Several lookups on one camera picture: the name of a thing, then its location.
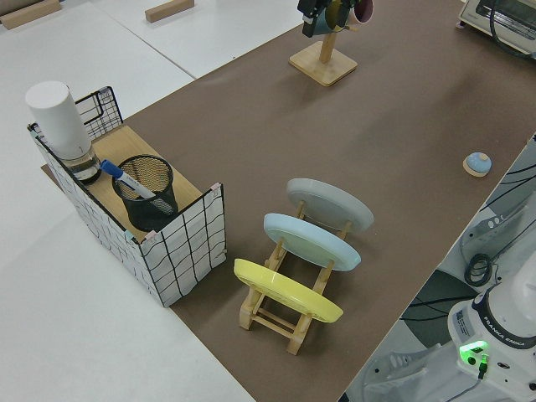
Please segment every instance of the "small round object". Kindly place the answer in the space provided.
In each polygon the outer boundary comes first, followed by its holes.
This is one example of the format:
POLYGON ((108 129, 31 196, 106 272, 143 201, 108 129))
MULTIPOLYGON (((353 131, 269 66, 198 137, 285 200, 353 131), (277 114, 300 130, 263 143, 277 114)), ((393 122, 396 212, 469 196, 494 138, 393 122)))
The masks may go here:
POLYGON ((234 260, 234 273, 246 285, 301 314, 322 322, 336 322, 343 310, 313 289, 247 260, 234 260))
POLYGON ((463 161, 466 172, 477 178, 486 176, 492 168, 492 160, 482 152, 474 152, 463 161))
POLYGON ((267 214, 265 232, 275 243, 283 239, 283 249, 305 261, 334 271, 351 271, 360 262, 359 253, 344 240, 305 220, 283 214, 267 214))
POLYGON ((304 213, 328 228, 341 230, 352 222, 349 231, 361 232, 373 222, 374 215, 369 207, 353 195, 311 178, 293 178, 286 185, 286 193, 291 202, 298 206, 305 203, 304 213))

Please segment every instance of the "black mesh pen holder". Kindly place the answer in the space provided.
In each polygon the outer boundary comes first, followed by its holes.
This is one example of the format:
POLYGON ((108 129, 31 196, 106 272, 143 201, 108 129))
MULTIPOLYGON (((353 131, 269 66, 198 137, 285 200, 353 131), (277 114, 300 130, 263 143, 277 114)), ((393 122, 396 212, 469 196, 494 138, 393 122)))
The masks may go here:
POLYGON ((122 181, 112 179, 112 187, 125 204, 128 219, 135 228, 158 232, 177 217, 173 170, 169 163, 153 155, 136 155, 122 162, 119 168, 155 194, 143 198, 122 181))

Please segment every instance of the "toaster oven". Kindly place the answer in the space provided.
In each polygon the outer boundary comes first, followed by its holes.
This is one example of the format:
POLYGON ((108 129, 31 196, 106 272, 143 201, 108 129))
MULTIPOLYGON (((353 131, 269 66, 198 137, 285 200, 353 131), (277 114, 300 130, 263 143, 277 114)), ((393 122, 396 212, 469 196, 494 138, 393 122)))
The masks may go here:
POLYGON ((467 0, 460 20, 492 35, 490 17, 498 39, 525 54, 536 52, 536 0, 467 0))

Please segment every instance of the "table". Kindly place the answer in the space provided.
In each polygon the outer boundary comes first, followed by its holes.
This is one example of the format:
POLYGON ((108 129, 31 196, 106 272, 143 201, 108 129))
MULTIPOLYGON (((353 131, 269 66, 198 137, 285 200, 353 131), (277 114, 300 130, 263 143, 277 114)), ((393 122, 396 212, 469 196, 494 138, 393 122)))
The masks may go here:
MULTIPOLYGON (((339 34, 358 69, 329 89, 287 63, 311 44, 296 28, 127 119, 197 187, 224 183, 228 261, 173 310, 257 400, 337 400, 532 136, 533 64, 456 29, 459 8, 377 4, 368 26, 339 34), (475 151, 493 160, 484 179, 461 166, 475 151), (239 328, 247 289, 232 273, 234 258, 268 256, 264 214, 292 214, 295 177, 352 193, 376 218, 348 237, 361 265, 324 293, 344 315, 312 325, 298 357, 271 331, 239 328)), ((307 282, 302 265, 281 272, 307 282)))
POLYGON ((11 401, 251 397, 86 228, 41 171, 24 94, 62 80, 74 98, 117 91, 127 117, 193 79, 81 0, 0 27, 0 390, 11 401))
POLYGON ((179 68, 198 78, 295 28, 294 0, 196 0, 195 6, 155 23, 145 10, 165 0, 91 0, 179 68))

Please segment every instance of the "light blue plate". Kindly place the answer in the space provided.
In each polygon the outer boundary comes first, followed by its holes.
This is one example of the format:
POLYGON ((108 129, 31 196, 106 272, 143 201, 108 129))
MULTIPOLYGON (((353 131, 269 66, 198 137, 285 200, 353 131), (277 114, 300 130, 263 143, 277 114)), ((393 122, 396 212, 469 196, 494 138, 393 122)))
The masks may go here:
POLYGON ((294 205, 305 202, 305 215, 329 228, 342 230, 352 222, 349 232, 361 232, 374 222, 369 207, 353 195, 331 184, 311 178, 293 178, 286 185, 294 205))
POLYGON ((351 271, 361 256, 351 245, 304 220, 283 214, 265 216, 265 232, 274 242, 283 239, 283 248, 315 265, 326 267, 330 261, 335 271, 351 271))

